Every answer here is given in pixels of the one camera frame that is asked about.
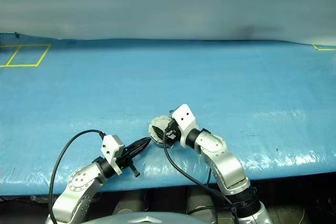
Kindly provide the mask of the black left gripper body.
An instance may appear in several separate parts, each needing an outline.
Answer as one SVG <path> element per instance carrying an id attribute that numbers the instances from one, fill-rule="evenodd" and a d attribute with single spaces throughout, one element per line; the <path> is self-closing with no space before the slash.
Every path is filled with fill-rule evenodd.
<path id="1" fill-rule="evenodd" d="M 123 150 L 122 155 L 119 158 L 117 158 L 117 164 L 120 167 L 120 169 L 126 169 L 129 167 L 134 173 L 135 177 L 138 177 L 140 175 L 140 172 L 134 166 L 132 159 L 135 156 L 137 156 L 138 153 L 139 153 L 139 147 L 130 145 L 126 147 Z"/>

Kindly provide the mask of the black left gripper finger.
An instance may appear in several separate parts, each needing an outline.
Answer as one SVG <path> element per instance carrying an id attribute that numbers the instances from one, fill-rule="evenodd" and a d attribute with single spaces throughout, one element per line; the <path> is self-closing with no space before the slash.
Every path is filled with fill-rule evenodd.
<path id="1" fill-rule="evenodd" d="M 132 144 L 127 146 L 125 149 L 127 150 L 127 152 L 141 152 L 148 146 L 150 141 L 151 141 L 150 137 L 144 137 L 144 138 L 141 138 L 133 142 Z"/>
<path id="2" fill-rule="evenodd" d="M 150 140 L 137 140 L 128 146 L 129 157 L 134 158 L 141 153 L 150 143 Z"/>

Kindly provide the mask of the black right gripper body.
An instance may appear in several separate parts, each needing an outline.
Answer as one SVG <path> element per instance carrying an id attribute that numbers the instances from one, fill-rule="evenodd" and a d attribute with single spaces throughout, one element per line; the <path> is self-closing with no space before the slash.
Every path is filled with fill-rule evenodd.
<path id="1" fill-rule="evenodd" d="M 181 139 L 181 131 L 177 122 L 171 119 L 167 124 L 164 132 L 164 144 L 168 147 L 173 147 L 176 142 Z"/>

